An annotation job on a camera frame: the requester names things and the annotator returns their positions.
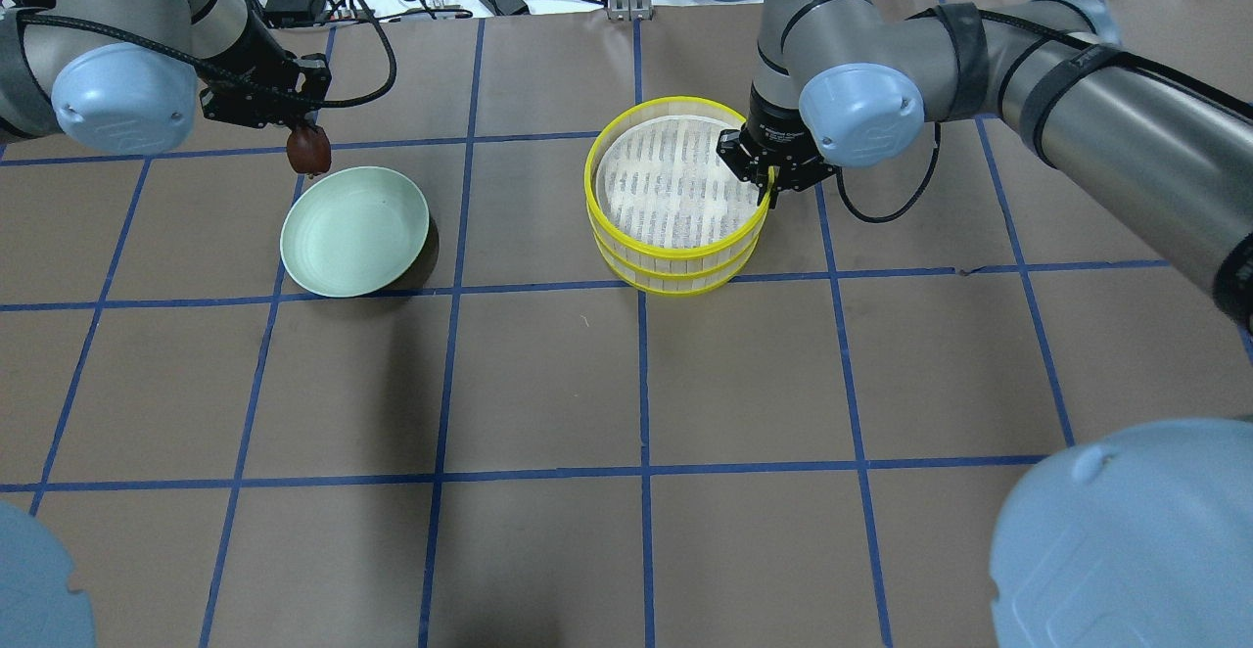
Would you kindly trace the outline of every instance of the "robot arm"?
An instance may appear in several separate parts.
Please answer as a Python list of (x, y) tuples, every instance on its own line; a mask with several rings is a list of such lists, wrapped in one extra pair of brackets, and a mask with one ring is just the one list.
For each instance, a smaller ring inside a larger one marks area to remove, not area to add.
[(897, 155), (922, 122), (995, 114), (1253, 331), (1253, 113), (1115, 41), (1095, 0), (900, 24), (870, 0), (766, 0), (748, 122), (719, 153), (802, 191)]
[(66, 132), (101, 152), (155, 154), (179, 145), (192, 130), (197, 73), (188, 64), (117, 38), (40, 24), (49, 18), (120, 29), (297, 95), (299, 100), (257, 94), (205, 74), (199, 104), (217, 122), (256, 128), (282, 123), (293, 130), (289, 147), (313, 144), (306, 152), (289, 149), (293, 167), (326, 170), (330, 144), (312, 122), (331, 81), (326, 58), (297, 59), (283, 50), (244, 0), (56, 0), (48, 11), (5, 10), (0, 143)]

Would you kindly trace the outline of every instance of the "brown object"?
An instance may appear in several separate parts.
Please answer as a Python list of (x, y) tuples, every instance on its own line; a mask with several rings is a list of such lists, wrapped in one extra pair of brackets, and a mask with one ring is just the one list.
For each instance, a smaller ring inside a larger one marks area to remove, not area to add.
[(287, 160), (292, 170), (308, 175), (321, 175), (331, 170), (331, 139), (322, 127), (301, 125), (292, 128), (287, 138)]

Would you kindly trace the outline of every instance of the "light green bowl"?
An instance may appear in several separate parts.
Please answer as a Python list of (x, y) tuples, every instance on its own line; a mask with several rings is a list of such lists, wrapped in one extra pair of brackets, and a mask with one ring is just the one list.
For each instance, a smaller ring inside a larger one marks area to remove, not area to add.
[(422, 192), (398, 172), (333, 172), (287, 212), (278, 252), (306, 291), (350, 298), (377, 291), (413, 263), (430, 228)]

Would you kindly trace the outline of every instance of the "light blue joint cap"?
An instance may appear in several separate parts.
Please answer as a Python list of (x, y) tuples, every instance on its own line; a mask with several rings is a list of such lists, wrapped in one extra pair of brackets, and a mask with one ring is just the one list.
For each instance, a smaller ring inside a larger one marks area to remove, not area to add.
[(0, 645), (94, 648), (91, 600), (65, 588), (74, 562), (25, 511), (0, 501)]
[(845, 64), (801, 91), (801, 118), (827, 163), (863, 168), (890, 159), (918, 135), (922, 94), (898, 69)]
[(160, 154), (192, 133), (195, 71), (133, 43), (112, 43), (59, 73), (53, 109), (65, 134), (93, 149)]
[(1096, 36), (1100, 36), (1101, 41), (1114, 43), (1114, 45), (1123, 44), (1123, 29), (1119, 29), (1105, 3), (1100, 0), (1066, 0), (1066, 3), (1084, 11), (1088, 20), (1096, 28)]
[(1207, 645), (1253, 635), (1253, 425), (1158, 421), (1070, 447), (992, 535), (1001, 648)]

